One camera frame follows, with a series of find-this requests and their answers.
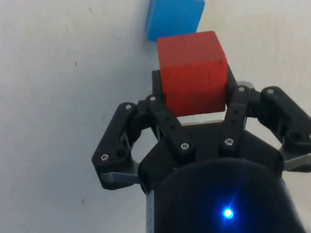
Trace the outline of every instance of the black plastic part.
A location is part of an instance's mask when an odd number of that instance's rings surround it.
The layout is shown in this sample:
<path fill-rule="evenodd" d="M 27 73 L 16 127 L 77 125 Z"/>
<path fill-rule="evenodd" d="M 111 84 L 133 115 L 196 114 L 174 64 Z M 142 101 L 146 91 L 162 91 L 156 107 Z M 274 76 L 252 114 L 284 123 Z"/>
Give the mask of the black plastic part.
<path fill-rule="evenodd" d="M 152 94 L 157 98 L 161 98 L 165 102 L 165 98 L 163 96 L 162 91 L 162 82 L 161 82 L 161 75 L 160 70 L 152 71 Z"/>
<path fill-rule="evenodd" d="M 230 208 L 233 217 L 226 219 Z M 283 180 L 247 160 L 192 163 L 154 190 L 154 233 L 305 233 Z"/>
<path fill-rule="evenodd" d="M 148 96 L 146 107 L 153 122 L 153 131 L 158 140 L 165 138 L 168 141 L 175 160 L 184 165 L 194 161 L 195 146 L 176 116 L 165 106 L 162 100 Z"/>
<path fill-rule="evenodd" d="M 242 133 L 245 129 L 248 112 L 250 89 L 246 86 L 237 86 L 228 106 L 222 135 L 220 138 L 220 156 L 237 158 L 240 153 Z"/>
<path fill-rule="evenodd" d="M 227 106 L 230 105 L 233 93 L 237 86 L 238 86 L 237 81 L 234 78 L 230 66 L 228 66 L 227 97 L 226 97 Z"/>
<path fill-rule="evenodd" d="M 269 114 L 260 116 L 259 120 L 283 143 L 284 148 L 292 153 L 310 153 L 310 117 L 279 87 L 263 89 L 261 102 Z"/>
<path fill-rule="evenodd" d="M 132 165 L 132 155 L 126 130 L 130 118 L 136 113 L 135 104 L 120 104 L 93 154 L 92 163 L 105 189 L 129 186 L 129 184 L 105 183 L 101 178 L 101 173 L 126 170 Z M 102 160 L 104 154 L 109 156 L 105 161 Z"/>
<path fill-rule="evenodd" d="M 200 163 L 220 157 L 218 142 L 222 128 L 223 122 L 183 126 L 196 146 L 195 162 Z M 281 177 L 284 163 L 278 150 L 248 131 L 243 131 L 242 137 L 239 158 L 260 164 L 275 176 Z M 144 191 L 154 190 L 169 174 L 179 168 L 169 144 L 166 140 L 161 140 L 139 165 L 138 176 L 144 184 Z"/>

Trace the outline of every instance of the blue wooden block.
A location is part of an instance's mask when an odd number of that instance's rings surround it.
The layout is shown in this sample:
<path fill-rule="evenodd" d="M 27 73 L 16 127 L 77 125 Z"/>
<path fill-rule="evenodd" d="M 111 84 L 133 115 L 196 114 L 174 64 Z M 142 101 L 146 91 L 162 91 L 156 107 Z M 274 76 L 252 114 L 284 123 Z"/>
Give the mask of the blue wooden block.
<path fill-rule="evenodd" d="M 205 0 L 151 0 L 146 20 L 148 39 L 195 33 Z"/>

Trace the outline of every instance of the white surface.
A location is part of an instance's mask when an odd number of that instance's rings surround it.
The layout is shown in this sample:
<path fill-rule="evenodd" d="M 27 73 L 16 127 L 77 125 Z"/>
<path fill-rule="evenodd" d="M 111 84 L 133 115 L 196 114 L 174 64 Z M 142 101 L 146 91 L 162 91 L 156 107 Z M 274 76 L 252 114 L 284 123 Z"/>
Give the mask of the white surface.
<path fill-rule="evenodd" d="M 0 0 L 0 232 L 145 232 L 140 188 L 103 190 L 90 159 L 118 104 L 151 91 L 158 62 L 143 36 L 147 7 Z M 216 31 L 238 80 L 279 85 L 310 115 L 310 8 L 309 0 L 207 0 L 199 30 Z M 256 121 L 248 129 L 278 145 Z M 154 143 L 146 132 L 136 158 Z M 284 177 L 311 232 L 311 175 Z"/>

